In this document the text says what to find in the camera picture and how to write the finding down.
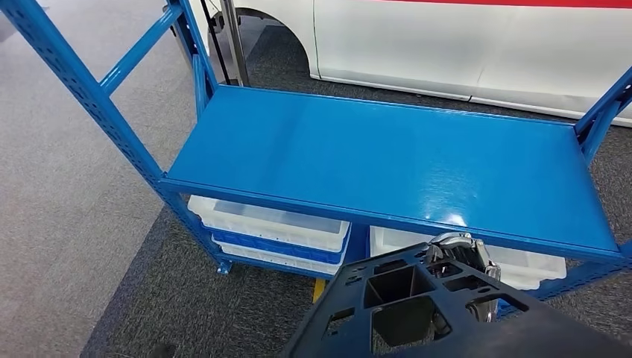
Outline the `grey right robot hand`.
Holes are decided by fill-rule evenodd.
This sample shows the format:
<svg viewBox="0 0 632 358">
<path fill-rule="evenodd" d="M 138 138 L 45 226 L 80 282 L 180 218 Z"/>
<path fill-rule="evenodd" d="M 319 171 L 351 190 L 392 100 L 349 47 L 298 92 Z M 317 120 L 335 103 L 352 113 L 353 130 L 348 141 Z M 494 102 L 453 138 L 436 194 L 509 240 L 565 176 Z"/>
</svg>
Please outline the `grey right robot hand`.
<svg viewBox="0 0 632 358">
<path fill-rule="evenodd" d="M 501 268 L 491 260 L 484 242 L 472 238 L 470 233 L 442 233 L 429 242 L 425 254 L 427 263 L 436 263 L 446 258 L 467 264 L 494 279 L 501 278 Z M 493 300 L 480 304 L 468 304 L 467 309 L 478 321 L 492 322 L 496 320 L 498 302 Z"/>
</svg>

